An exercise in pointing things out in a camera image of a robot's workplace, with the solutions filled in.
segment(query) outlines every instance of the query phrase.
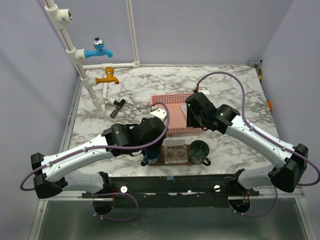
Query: white marble surface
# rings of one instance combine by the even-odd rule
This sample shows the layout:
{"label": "white marble surface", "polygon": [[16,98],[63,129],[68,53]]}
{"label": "white marble surface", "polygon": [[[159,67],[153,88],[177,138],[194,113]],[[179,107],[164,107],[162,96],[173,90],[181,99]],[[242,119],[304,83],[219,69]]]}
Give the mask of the white marble surface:
{"label": "white marble surface", "polygon": [[[139,123],[149,113],[151,95],[190,93],[197,80],[214,71],[225,71],[240,79],[246,93],[246,117],[261,129],[277,137],[277,130],[254,68],[248,66],[117,68],[114,75],[119,79],[120,84],[109,84],[108,96],[125,99],[126,104],[115,119],[99,118],[90,101],[90,96],[83,88],[70,147],[89,141],[114,123]],[[89,76],[96,77],[104,75],[102,70],[88,70],[87,73]],[[211,93],[209,99],[216,107],[228,104],[241,112],[241,90],[232,78],[221,74],[214,75],[204,80],[200,86],[209,89]],[[101,96],[102,85],[98,85],[94,90],[98,96]],[[110,115],[113,109],[113,106],[107,105],[107,115]],[[185,139],[187,144],[197,139],[205,141],[210,146],[208,157],[211,165],[142,167],[141,155],[136,157],[123,155],[88,165],[81,171],[91,174],[103,171],[112,177],[206,175],[235,173],[242,168],[267,163],[264,157],[250,147],[219,132],[189,133],[189,135],[175,135],[166,139]]]}

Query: gray floor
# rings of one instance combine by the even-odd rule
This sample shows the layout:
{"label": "gray floor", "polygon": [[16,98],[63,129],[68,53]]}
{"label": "gray floor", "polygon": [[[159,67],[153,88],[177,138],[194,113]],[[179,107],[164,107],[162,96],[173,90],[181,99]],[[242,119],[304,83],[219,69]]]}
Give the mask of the gray floor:
{"label": "gray floor", "polygon": [[[263,213],[273,199],[254,199],[249,212]],[[136,220],[113,222],[93,217],[91,201],[48,203],[40,240],[304,240],[295,199],[280,199],[262,218],[245,218],[229,208],[145,208]],[[133,209],[117,209],[112,217],[126,218]]]}

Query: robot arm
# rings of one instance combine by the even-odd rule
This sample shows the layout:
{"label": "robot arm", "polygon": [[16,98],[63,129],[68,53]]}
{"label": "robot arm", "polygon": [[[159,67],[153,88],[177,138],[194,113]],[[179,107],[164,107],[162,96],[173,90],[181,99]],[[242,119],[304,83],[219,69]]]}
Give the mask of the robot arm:
{"label": "robot arm", "polygon": [[[307,157],[307,147],[302,144],[293,146],[281,141],[252,123],[249,127],[237,110],[225,104],[216,108],[202,92],[192,94],[185,102],[187,103],[187,127],[208,128],[227,134],[245,143],[271,163],[264,167],[245,169],[238,178],[238,182],[245,189],[274,185],[284,192],[294,191],[306,170],[307,163],[285,151],[285,148]],[[253,128],[272,141],[281,143],[285,148],[282,149],[265,140],[253,131]]]}
{"label": "robot arm", "polygon": [[50,198],[62,191],[87,191],[96,193],[109,184],[107,173],[85,174],[76,171],[84,166],[100,160],[107,160],[119,155],[132,155],[134,152],[159,151],[166,138],[146,148],[109,149],[97,146],[135,147],[148,144],[157,139],[165,130],[164,121],[167,113],[163,109],[155,109],[140,124],[114,124],[92,140],[70,150],[44,156],[35,153],[31,156],[33,170],[44,167],[35,173],[34,189],[38,198]]}

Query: pink basket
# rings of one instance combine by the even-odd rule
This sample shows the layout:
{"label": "pink basket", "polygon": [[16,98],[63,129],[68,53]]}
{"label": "pink basket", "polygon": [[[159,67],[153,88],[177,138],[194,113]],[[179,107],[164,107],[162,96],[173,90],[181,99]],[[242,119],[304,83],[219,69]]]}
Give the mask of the pink basket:
{"label": "pink basket", "polygon": [[163,95],[152,95],[150,97],[150,103],[163,102],[167,105],[170,112],[170,124],[168,135],[174,134],[186,134],[186,133],[197,133],[202,132],[201,128],[187,127],[187,120],[184,112],[180,106],[186,104],[185,100],[193,93],[174,93],[174,94],[163,94]]}

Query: wall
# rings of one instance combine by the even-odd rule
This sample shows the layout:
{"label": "wall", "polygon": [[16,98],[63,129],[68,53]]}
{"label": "wall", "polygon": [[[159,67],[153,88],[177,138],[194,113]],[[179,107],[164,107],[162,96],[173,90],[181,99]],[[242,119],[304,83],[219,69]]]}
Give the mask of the wall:
{"label": "wall", "polygon": [[[272,101],[279,135],[309,148],[320,167],[320,1],[295,0],[263,54],[262,86]],[[317,179],[309,166],[302,182]],[[317,239],[320,239],[320,184],[304,188]]]}
{"label": "wall", "polygon": [[78,74],[40,1],[1,1],[0,29],[0,235],[26,240],[38,198],[19,184],[31,154],[58,151]]}
{"label": "wall", "polygon": [[94,50],[92,40],[102,37],[113,57],[91,57],[84,65],[101,63],[132,63],[134,61],[131,33],[125,0],[55,0],[60,9],[70,9],[73,21],[66,26],[77,49]]}
{"label": "wall", "polygon": [[260,60],[293,0],[133,0],[142,64]]}

